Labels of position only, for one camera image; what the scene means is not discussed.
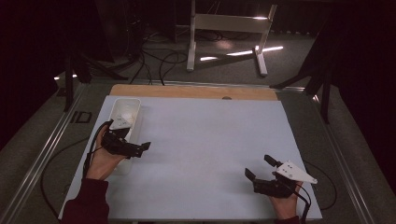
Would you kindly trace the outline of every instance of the robotic hand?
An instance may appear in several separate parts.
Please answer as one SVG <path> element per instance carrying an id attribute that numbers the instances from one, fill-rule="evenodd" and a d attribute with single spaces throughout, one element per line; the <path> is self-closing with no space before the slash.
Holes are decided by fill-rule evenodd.
<path id="1" fill-rule="evenodd" d="M 131 157 L 140 158 L 143 152 L 149 149 L 150 142 L 144 143 L 141 146 L 128 143 L 125 140 L 128 132 L 129 128 L 117 130 L 107 129 L 102 138 L 102 147 L 111 154 L 126 156 L 127 159 L 131 159 Z"/>
<path id="2" fill-rule="evenodd" d="M 273 172 L 276 179 L 274 180 L 262 180 L 257 179 L 256 176 L 245 169 L 245 176 L 253 183 L 254 192 L 265 194 L 276 198 L 289 198 L 294 193 L 296 188 L 296 181 L 305 181 L 316 184 L 318 181 L 311 175 L 301 170 L 291 161 L 282 163 L 274 160 L 274 158 L 265 155 L 264 159 L 272 166 L 276 166 L 276 171 Z"/>

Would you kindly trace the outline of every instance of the white object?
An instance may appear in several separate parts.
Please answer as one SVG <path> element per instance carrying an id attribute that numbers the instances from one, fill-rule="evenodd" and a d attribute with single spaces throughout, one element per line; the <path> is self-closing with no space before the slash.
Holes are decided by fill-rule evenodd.
<path id="1" fill-rule="evenodd" d="M 125 140 L 129 143 L 137 144 L 137 139 L 140 131 L 141 113 L 140 100 L 135 98 L 119 98 L 113 105 L 110 118 L 113 123 L 110 125 L 110 130 L 117 130 L 129 128 L 130 131 L 125 136 Z M 114 169 L 112 175 L 128 175 L 132 167 L 132 159 L 125 159 L 121 161 Z"/>
<path id="2" fill-rule="evenodd" d="M 318 181 L 312 177 L 311 175 L 307 174 L 305 171 L 300 169 L 291 161 L 286 161 L 281 166 L 276 169 L 276 172 L 280 175 L 285 176 L 288 179 L 295 180 L 295 181 L 303 181 L 308 182 L 311 184 L 317 184 Z"/>
<path id="3" fill-rule="evenodd" d="M 195 0 L 191 0 L 191 33 L 187 71 L 192 72 L 195 65 L 195 30 L 202 29 L 236 31 L 262 34 L 259 46 L 257 46 L 253 53 L 256 54 L 260 75 L 266 77 L 268 72 L 265 66 L 264 57 L 262 55 L 262 50 L 264 49 L 266 39 L 270 32 L 271 24 L 276 12 L 276 7 L 277 5 L 271 5 L 268 18 L 200 14 L 195 12 Z"/>
<path id="4" fill-rule="evenodd" d="M 108 119 L 107 96 L 95 126 Z M 139 97 L 144 115 L 139 142 L 151 142 L 128 175 L 112 175 L 106 200 L 110 219 L 138 221 L 249 221 L 276 217 L 265 195 L 253 192 L 245 168 L 271 179 L 265 155 L 304 167 L 279 101 Z M 82 163 L 66 200 L 78 194 Z M 321 213 L 312 187 L 308 219 Z M 298 214 L 304 202 L 298 202 Z"/>

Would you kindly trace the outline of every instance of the table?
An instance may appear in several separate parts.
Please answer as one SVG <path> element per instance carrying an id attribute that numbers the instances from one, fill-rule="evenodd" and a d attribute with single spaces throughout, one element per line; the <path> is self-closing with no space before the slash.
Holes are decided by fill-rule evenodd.
<path id="1" fill-rule="evenodd" d="M 257 97 L 253 92 L 262 94 Z M 247 167 L 259 178 L 273 179 L 274 168 L 263 161 L 264 154 L 304 168 L 282 104 L 273 91 L 117 85 L 105 99 L 93 130 L 108 119 L 116 99 L 131 96 L 142 102 L 139 142 L 150 141 L 151 147 L 142 158 L 133 159 L 128 175 L 108 179 L 110 219 L 235 221 L 275 217 L 267 197 L 254 193 L 244 176 Z M 224 96 L 234 100 L 220 100 Z M 85 156 L 66 200 L 78 193 L 84 160 Z M 313 200 L 308 218 L 321 218 L 311 186 L 304 187 Z M 303 209 L 299 203 L 300 214 Z"/>

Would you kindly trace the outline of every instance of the black cable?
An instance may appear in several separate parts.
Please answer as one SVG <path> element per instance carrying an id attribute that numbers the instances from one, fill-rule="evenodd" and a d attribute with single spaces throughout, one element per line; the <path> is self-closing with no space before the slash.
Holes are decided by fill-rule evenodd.
<path id="1" fill-rule="evenodd" d="M 96 148 L 96 149 L 92 152 L 92 154 L 93 154 L 95 151 L 97 151 L 97 150 L 99 150 L 99 149 L 101 149 L 101 148 L 103 148 L 103 147 Z"/>
<path id="2" fill-rule="evenodd" d="M 166 61 L 165 59 L 161 59 L 161 58 L 159 58 L 159 57 L 157 57 L 157 56 L 155 56 L 155 55 L 153 55 L 153 54 L 151 54 L 151 53 L 148 53 L 148 52 L 145 51 L 145 50 L 143 50 L 143 52 L 144 52 L 145 54 L 147 54 L 148 56 L 153 57 L 153 58 L 155 58 L 155 59 L 157 59 L 157 60 L 159 60 L 159 61 L 161 61 L 161 62 L 164 62 L 164 63 L 184 63 L 184 62 L 186 62 L 187 59 L 188 59 L 187 54 L 185 54 L 185 53 L 177 52 L 177 51 L 175 51 L 175 50 L 173 50 L 173 49 L 167 49 L 167 50 L 171 50 L 171 51 L 173 51 L 174 53 L 181 54 L 181 55 L 183 55 L 183 56 L 185 57 L 185 59 L 184 59 L 184 60 L 181 60 L 181 61 L 177 61 L 177 62 L 169 62 L 169 61 Z"/>
<path id="3" fill-rule="evenodd" d="M 305 160 L 303 160 L 303 162 L 305 162 L 305 163 L 307 163 L 307 164 L 313 166 L 314 168 L 318 169 L 321 173 L 323 173 L 323 174 L 330 180 L 330 182 L 331 182 L 331 184 L 332 184 L 332 188 L 333 188 L 333 190 L 334 190 L 334 198 L 332 199 L 332 203 L 331 203 L 330 205 L 324 207 L 324 208 L 319 208 L 320 211 L 324 211 L 324 210 L 327 210 L 327 209 L 333 207 L 333 206 L 335 205 L 335 203 L 337 202 L 337 198 L 338 198 L 338 191 L 337 191 L 337 187 L 335 186 L 334 182 L 332 181 L 332 179 L 331 179 L 323 170 L 321 170 L 321 169 L 320 169 L 319 167 L 317 167 L 316 165 L 312 164 L 312 163 L 309 162 L 309 161 L 305 161 Z"/>
<path id="4" fill-rule="evenodd" d="M 120 64 L 117 64 L 117 65 L 114 65 L 114 66 L 109 66 L 108 68 L 113 70 L 113 71 L 120 72 L 120 71 L 123 71 L 123 70 L 131 67 L 138 60 L 139 60 L 139 58 L 137 56 L 134 56 L 132 58 L 129 58 L 128 62 L 126 62 L 126 63 L 120 63 Z"/>
<path id="5" fill-rule="evenodd" d="M 143 69 L 143 66 L 145 66 L 145 61 L 146 61 L 145 55 L 143 54 L 143 52 L 140 52 L 140 54 L 141 54 L 140 58 L 142 59 L 142 62 L 140 64 L 139 69 L 137 70 L 137 72 L 134 74 L 134 76 L 132 77 L 131 81 L 129 82 L 129 84 L 132 84 L 134 82 L 136 77 L 139 75 L 140 71 Z"/>
<path id="6" fill-rule="evenodd" d="M 84 165 L 82 167 L 82 177 L 83 178 L 85 176 L 87 176 L 88 168 L 90 168 L 91 157 L 92 157 L 92 154 L 93 154 L 92 149 L 93 149 L 93 146 L 95 145 L 95 141 L 96 141 L 96 138 L 98 137 L 99 132 L 102 130 L 103 127 L 105 127 L 106 125 L 110 125 L 112 122 L 113 122 L 112 119 L 110 121 L 106 121 L 105 123 L 101 124 L 99 126 L 99 128 L 96 130 L 95 136 L 93 137 L 92 142 L 91 142 L 90 150 L 87 153 L 87 158 L 85 158 Z"/>
<path id="7" fill-rule="evenodd" d="M 222 33 L 222 32 L 219 32 L 219 35 L 221 35 L 222 40 L 246 40 L 251 37 L 251 33 L 241 33 L 241 32 L 237 32 L 237 35 L 234 37 L 228 37 L 228 36 L 224 35 L 224 33 Z"/>
<path id="8" fill-rule="evenodd" d="M 216 37 L 211 38 L 211 37 L 207 37 L 205 35 L 198 35 L 195 34 L 195 37 L 200 37 L 197 38 L 198 41 L 212 41 L 212 42 L 219 42 L 220 40 L 222 40 L 221 35 L 219 35 L 219 32 L 216 31 L 207 31 L 207 30 L 201 30 L 200 33 L 206 33 L 206 34 L 214 34 Z"/>
<path id="9" fill-rule="evenodd" d="M 300 218 L 300 221 L 302 224 L 305 224 L 306 222 L 306 216 L 308 215 L 308 211 L 309 208 L 311 207 L 311 197 L 309 196 L 308 192 L 305 190 L 305 188 L 303 188 L 303 186 L 296 184 L 297 186 L 299 186 L 308 196 L 309 202 L 306 200 L 305 197 L 303 197 L 299 192 L 297 192 L 295 189 L 291 189 L 289 187 L 289 185 L 283 183 L 282 181 L 279 181 L 279 183 L 281 183 L 284 187 L 286 187 L 287 189 L 289 189 L 293 194 L 297 195 L 297 197 L 299 197 L 301 200 L 303 200 L 305 202 L 305 207 L 304 207 L 304 211 L 303 211 L 303 215 Z"/>
<path id="10" fill-rule="evenodd" d="M 178 53 L 177 53 L 177 52 L 172 52 L 172 53 L 166 55 L 166 56 L 163 58 L 163 61 L 162 61 L 161 64 L 160 64 L 160 70 L 159 70 L 158 72 L 159 72 L 159 75 L 160 75 L 160 81 L 161 81 L 161 83 L 163 84 L 163 86 L 165 85 L 165 83 L 163 82 L 163 78 L 165 77 L 165 75 L 166 75 L 168 72 L 170 72 L 170 71 L 176 66 L 176 64 L 173 63 L 172 66 L 171 66 L 165 73 L 163 73 L 163 75 L 161 75 L 161 71 L 163 70 L 163 64 L 164 64 L 164 62 L 166 62 L 166 59 L 167 59 L 168 57 L 170 57 L 170 56 L 172 56 L 172 55 L 175 55 L 175 54 L 176 54 L 177 60 L 178 60 Z"/>
<path id="11" fill-rule="evenodd" d="M 143 43 L 142 43 L 142 48 L 143 48 L 143 46 L 153 37 L 153 36 L 155 36 L 156 34 L 158 34 L 158 33 L 154 33 L 154 34 L 150 34 L 150 35 L 148 35 L 148 37 L 146 37 L 146 38 L 144 38 L 143 40 Z"/>
<path id="12" fill-rule="evenodd" d="M 41 177 L 40 177 L 40 190 L 41 190 L 41 194 L 43 195 L 44 201 L 46 202 L 47 206 L 49 207 L 51 213 L 55 216 L 55 218 L 56 218 L 58 221 L 60 221 L 60 219 L 58 218 L 59 215 L 58 215 L 58 213 L 55 211 L 55 208 L 54 208 L 54 207 L 52 206 L 52 204 L 50 203 L 50 200 L 49 200 L 49 198 L 47 197 L 46 192 L 44 191 L 44 175 L 45 175 L 45 173 L 46 173 L 46 171 L 47 171 L 47 168 L 49 167 L 50 163 L 53 161 L 53 159 L 55 159 L 55 158 L 56 158 L 57 156 L 59 156 L 62 152 L 66 151 L 66 150 L 69 149 L 70 147 L 73 147 L 73 146 L 75 146 L 75 145 L 77 145 L 77 144 L 79 144 L 79 143 L 85 142 L 85 141 L 88 140 L 89 138 L 90 138 L 90 137 L 86 137 L 86 138 L 84 138 L 84 139 L 81 139 L 81 140 L 79 140 L 79 141 L 77 141 L 77 142 L 75 142 L 75 143 L 73 143 L 73 144 L 71 144 L 71 145 L 69 145 L 69 146 L 67 146 L 67 147 L 64 147 L 64 148 L 60 149 L 58 152 L 56 152 L 56 153 L 49 159 L 49 161 L 47 162 L 47 164 L 46 164 L 46 166 L 44 167 L 43 172 L 42 172 L 42 174 L 41 174 Z"/>
<path id="13" fill-rule="evenodd" d="M 147 72 L 148 84 L 149 84 L 149 85 L 152 85 L 152 76 L 151 76 L 151 72 L 150 72 L 150 70 L 149 70 L 149 65 L 148 65 L 148 64 L 145 64 L 145 67 L 146 67 L 146 70 L 148 71 L 148 72 Z"/>

